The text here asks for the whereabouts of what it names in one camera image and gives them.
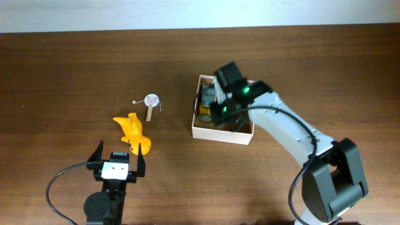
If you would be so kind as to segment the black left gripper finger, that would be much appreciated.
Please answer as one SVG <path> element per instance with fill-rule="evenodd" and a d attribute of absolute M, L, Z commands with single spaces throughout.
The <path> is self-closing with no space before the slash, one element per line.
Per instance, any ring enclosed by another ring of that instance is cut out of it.
<path fill-rule="evenodd" d="M 135 171 L 134 174 L 137 178 L 143 178 L 145 176 L 145 173 L 146 173 L 146 163 L 141 150 L 141 144 L 139 144 L 137 152 L 137 170 Z"/>
<path fill-rule="evenodd" d="M 104 146 L 104 141 L 100 140 L 98 147 L 87 160 L 88 163 L 99 162 L 101 160 L 101 156 L 103 153 L 103 146 Z"/>

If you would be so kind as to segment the pink cardboard box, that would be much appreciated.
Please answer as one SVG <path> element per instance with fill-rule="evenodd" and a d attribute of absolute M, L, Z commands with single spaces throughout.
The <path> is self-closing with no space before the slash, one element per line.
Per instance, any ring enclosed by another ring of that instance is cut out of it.
<path fill-rule="evenodd" d="M 201 91 L 203 85 L 212 85 L 213 77 L 207 75 L 200 75 L 197 91 L 196 100 L 194 102 L 194 114 L 191 123 L 192 137 L 194 139 L 203 139 L 209 141 L 219 141 L 225 143 L 243 144 L 248 145 L 253 138 L 254 124 L 248 120 L 242 125 L 241 129 L 232 132 L 230 131 L 230 125 L 214 126 L 209 119 L 198 118 L 199 103 L 201 102 Z"/>

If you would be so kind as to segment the yellow grey toy truck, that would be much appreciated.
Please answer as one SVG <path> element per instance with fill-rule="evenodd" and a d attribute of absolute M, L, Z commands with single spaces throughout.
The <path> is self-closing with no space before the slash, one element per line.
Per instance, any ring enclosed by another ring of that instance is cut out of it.
<path fill-rule="evenodd" d="M 215 103 L 217 99 L 214 85 L 203 84 L 199 97 L 200 103 L 197 110 L 198 118 L 202 120 L 208 120 L 211 118 L 210 105 Z"/>

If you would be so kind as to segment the orange rubber dolphin toy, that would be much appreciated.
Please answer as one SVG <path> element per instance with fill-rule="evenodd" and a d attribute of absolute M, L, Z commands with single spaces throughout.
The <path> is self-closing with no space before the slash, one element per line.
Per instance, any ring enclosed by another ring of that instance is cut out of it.
<path fill-rule="evenodd" d="M 143 135 L 143 125 L 135 112 L 130 112 L 127 117 L 114 117 L 123 131 L 121 141 L 127 143 L 129 150 L 138 155 L 139 147 L 143 155 L 146 155 L 151 148 L 151 140 Z"/>

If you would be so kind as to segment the pig face rattle drum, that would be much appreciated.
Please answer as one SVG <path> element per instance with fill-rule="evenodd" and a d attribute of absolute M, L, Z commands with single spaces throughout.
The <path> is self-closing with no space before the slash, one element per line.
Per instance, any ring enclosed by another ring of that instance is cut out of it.
<path fill-rule="evenodd" d="M 132 103 L 133 104 L 144 103 L 147 106 L 147 114 L 146 114 L 147 122 L 151 121 L 153 115 L 153 109 L 156 106 L 159 106 L 159 110 L 162 111 L 160 98 L 156 94 L 148 94 L 143 100 L 140 101 L 132 100 Z"/>

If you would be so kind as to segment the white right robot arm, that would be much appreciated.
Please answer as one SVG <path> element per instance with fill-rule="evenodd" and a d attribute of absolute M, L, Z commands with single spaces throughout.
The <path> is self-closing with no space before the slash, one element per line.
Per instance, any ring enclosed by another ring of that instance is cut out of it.
<path fill-rule="evenodd" d="M 300 165 L 288 193 L 296 224 L 337 224 L 368 195 L 360 151 L 353 141 L 337 141 L 321 133 L 262 81 L 222 84 L 214 80 L 213 85 L 214 124 L 246 118 L 269 133 Z"/>

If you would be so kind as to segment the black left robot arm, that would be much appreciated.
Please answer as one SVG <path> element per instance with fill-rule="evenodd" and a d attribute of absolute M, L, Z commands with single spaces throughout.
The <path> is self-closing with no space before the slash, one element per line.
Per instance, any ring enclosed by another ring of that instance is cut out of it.
<path fill-rule="evenodd" d="M 87 160 L 86 168 L 93 172 L 96 181 L 102 182 L 101 191 L 91 194 L 84 203 L 87 225 L 121 224 L 126 186 L 136 183 L 146 172 L 141 148 L 138 149 L 137 169 L 130 171 L 128 153 L 114 151 L 108 160 L 102 159 L 103 146 L 101 141 Z"/>

